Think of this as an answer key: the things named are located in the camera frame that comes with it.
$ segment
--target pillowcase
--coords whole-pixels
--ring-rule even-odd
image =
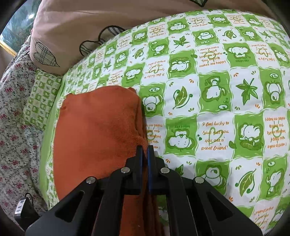
[[[45,130],[61,80],[62,76],[48,74],[37,69],[31,94],[23,109],[21,123]]]

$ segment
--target black metal bracket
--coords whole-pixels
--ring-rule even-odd
[[[165,167],[148,147],[148,184],[152,195],[166,195],[171,236],[262,236],[248,217],[202,177],[181,177]],[[110,177],[88,177],[26,230],[26,236],[118,236],[124,195],[142,189],[141,146],[135,157]],[[28,213],[22,210],[18,222]]]
[[[55,207],[34,222],[26,236],[119,235],[124,195],[142,189],[142,146],[110,177],[88,177]]]
[[[181,177],[148,147],[149,191],[166,195],[171,236],[262,236],[260,228],[202,177]]]

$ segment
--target heart appliqué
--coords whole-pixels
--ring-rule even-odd
[[[190,0],[191,2],[196,3],[198,6],[204,7],[207,0]]]
[[[47,66],[57,66],[55,56],[51,53],[51,51],[42,43],[37,42],[35,44],[36,53],[33,54],[34,59],[38,61],[42,65]]]
[[[220,131],[221,131],[220,136],[219,136],[217,139],[214,139],[214,140],[216,140],[216,141],[219,140],[219,139],[222,137],[222,135],[224,134],[223,130],[218,130],[218,131],[216,131],[216,130],[215,130],[215,127],[211,127],[211,128],[209,129],[209,145],[211,145],[211,144],[213,144],[213,143],[216,142],[216,141],[211,142],[211,134],[215,135],[215,134],[219,133]]]
[[[116,25],[107,26],[106,28],[101,30],[97,41],[91,41],[91,40],[83,41],[81,45],[79,46],[79,52],[81,53],[82,56],[87,56],[92,51],[94,51],[97,47],[101,46],[102,44],[110,40],[111,38],[115,37],[116,35],[124,31],[125,29],[123,29],[120,26],[116,26]]]

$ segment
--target plaid heart patch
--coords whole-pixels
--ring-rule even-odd
[[[37,42],[35,44],[36,53],[34,53],[34,59],[41,63],[42,65],[57,66],[55,56],[50,52],[50,50],[42,43]]]

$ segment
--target screw head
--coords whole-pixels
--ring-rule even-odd
[[[198,184],[202,184],[204,182],[204,178],[202,178],[202,177],[196,177],[194,180]]]
[[[88,177],[87,179],[86,179],[86,182],[88,183],[88,184],[92,184],[92,183],[94,183],[94,182],[96,182],[96,178],[95,177]]]
[[[125,166],[125,167],[123,167],[121,169],[121,172],[124,173],[124,174],[129,173],[130,172],[130,168]]]
[[[170,169],[168,169],[167,167],[163,167],[163,168],[161,168],[160,171],[162,174],[167,174],[167,173],[169,173]]]

